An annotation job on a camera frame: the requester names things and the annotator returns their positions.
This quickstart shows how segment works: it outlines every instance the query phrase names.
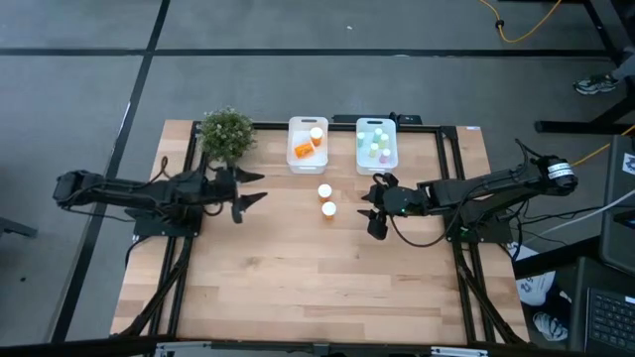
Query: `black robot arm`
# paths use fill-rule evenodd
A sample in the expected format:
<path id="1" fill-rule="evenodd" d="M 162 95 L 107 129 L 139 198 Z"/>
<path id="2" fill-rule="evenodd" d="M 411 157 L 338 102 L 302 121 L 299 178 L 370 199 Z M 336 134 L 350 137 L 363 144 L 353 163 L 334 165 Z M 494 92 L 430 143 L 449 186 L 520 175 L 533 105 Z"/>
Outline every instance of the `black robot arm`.
<path id="1" fill-rule="evenodd" d="M 58 178 L 53 198 L 59 207 L 67 210 L 95 202 L 126 207 L 126 213 L 137 221 L 135 234 L 140 236 L 196 235 L 204 205 L 231 202 L 232 218 L 241 223 L 241 212 L 267 194 L 238 194 L 240 182 L 261 179 L 262 175 L 237 167 L 214 171 L 215 179 L 192 171 L 147 182 L 74 171 Z"/>
<path id="2" fill-rule="evenodd" d="M 387 216 L 454 212 L 462 226 L 478 228 L 488 225 L 492 219 L 499 220 L 511 205 L 538 194 L 567 195 L 577 186 L 577 177 L 569 163 L 556 156 L 526 160 L 516 169 L 477 178 L 419 182 L 416 189 L 398 186 L 399 181 L 391 174 L 375 174 L 373 180 L 375 184 L 362 199 L 373 203 L 375 209 L 359 212 L 370 220 L 368 233 L 380 240 L 386 238 Z M 464 235 L 463 238 L 464 241 L 482 241 L 478 236 Z"/>

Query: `sneaker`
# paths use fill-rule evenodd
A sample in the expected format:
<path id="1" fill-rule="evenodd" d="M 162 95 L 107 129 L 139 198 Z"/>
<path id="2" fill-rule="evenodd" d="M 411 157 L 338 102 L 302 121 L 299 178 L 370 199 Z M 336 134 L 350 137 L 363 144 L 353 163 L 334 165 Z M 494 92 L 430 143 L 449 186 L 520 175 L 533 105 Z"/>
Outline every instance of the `sneaker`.
<path id="1" fill-rule="evenodd" d="M 573 84 L 573 89 L 582 95 L 593 95 L 597 92 L 606 93 L 617 87 L 617 79 L 609 74 L 592 75 Z"/>
<path id="2" fill-rule="evenodd" d="M 544 312 L 538 312 L 534 315 L 533 319 L 536 328 L 538 328 L 548 341 L 562 341 L 569 336 L 567 328 L 555 317 L 551 317 Z"/>

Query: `wooden tabletop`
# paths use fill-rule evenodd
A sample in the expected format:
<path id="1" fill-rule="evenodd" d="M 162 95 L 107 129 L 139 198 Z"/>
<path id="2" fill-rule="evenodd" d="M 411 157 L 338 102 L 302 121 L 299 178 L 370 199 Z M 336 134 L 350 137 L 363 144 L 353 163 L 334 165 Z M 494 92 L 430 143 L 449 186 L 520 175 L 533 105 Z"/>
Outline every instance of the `wooden tabletop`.
<path id="1" fill-rule="evenodd" d="M 166 121 L 153 175 L 163 156 L 170 159 L 168 173 L 183 168 L 190 129 L 191 121 Z M 457 130 L 465 174 L 470 178 L 489 173 L 480 130 Z M 269 194 L 249 208 L 242 224 L 232 222 L 228 207 L 203 220 L 191 252 L 178 337 L 465 343 L 450 245 L 412 248 L 392 228 L 385 241 L 369 236 L 368 221 L 356 210 L 369 208 L 360 197 L 372 180 L 355 170 L 354 133 L 329 132 L 328 139 L 326 172 L 300 176 L 287 167 L 287 133 L 258 131 L 257 148 L 238 164 L 266 177 L 241 185 L 240 192 Z M 398 144 L 394 174 L 400 185 L 415 187 L 418 181 L 441 178 L 434 135 L 400 133 Z M 446 150 L 452 168 L 449 143 Z M 337 213 L 332 221 L 320 214 L 321 183 L 333 187 Z M 439 217 L 396 218 L 396 223 L 419 243 L 436 239 L 444 230 Z M 153 237 L 132 252 L 112 332 L 127 327 L 155 292 L 166 242 L 165 237 Z M 479 249 L 489 297 L 516 333 L 528 340 L 509 257 L 493 244 Z M 167 330 L 171 299 L 164 305 L 160 332 Z M 478 303 L 471 300 L 482 339 Z"/>

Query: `white bin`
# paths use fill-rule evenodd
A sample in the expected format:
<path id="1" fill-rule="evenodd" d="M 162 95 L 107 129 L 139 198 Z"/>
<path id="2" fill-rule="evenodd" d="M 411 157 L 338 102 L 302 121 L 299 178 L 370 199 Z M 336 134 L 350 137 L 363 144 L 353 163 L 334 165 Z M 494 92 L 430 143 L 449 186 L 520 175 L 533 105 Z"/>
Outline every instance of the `white bin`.
<path id="1" fill-rule="evenodd" d="M 295 148 L 310 143 L 310 130 L 321 128 L 324 132 L 321 144 L 314 147 L 315 152 L 308 158 L 298 159 Z M 287 139 L 287 164 L 294 174 L 319 175 L 326 170 L 328 163 L 328 120 L 322 117 L 293 117 L 289 120 L 289 138 Z"/>
<path id="2" fill-rule="evenodd" d="M 374 158 L 370 157 L 370 144 L 375 136 L 375 129 L 380 128 L 385 134 L 388 134 L 388 146 L 390 149 L 390 159 L 387 163 L 379 162 L 381 149 Z M 397 127 L 395 122 L 390 119 L 360 118 L 356 123 L 356 133 L 364 133 L 364 143 L 361 148 L 357 147 L 357 137 L 355 140 L 356 157 L 357 157 L 357 173 L 360 175 L 373 175 L 390 173 L 399 165 L 399 156 L 397 154 Z"/>

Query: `green plant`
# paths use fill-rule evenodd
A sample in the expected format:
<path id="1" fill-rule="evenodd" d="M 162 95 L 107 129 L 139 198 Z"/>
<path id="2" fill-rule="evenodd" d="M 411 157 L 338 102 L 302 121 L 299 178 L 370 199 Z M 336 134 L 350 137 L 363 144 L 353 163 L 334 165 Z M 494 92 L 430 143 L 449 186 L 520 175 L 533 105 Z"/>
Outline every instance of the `green plant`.
<path id="1" fill-rule="evenodd" d="M 234 163 L 256 143 L 251 119 L 233 108 L 205 113 L 202 149 L 211 161 Z"/>

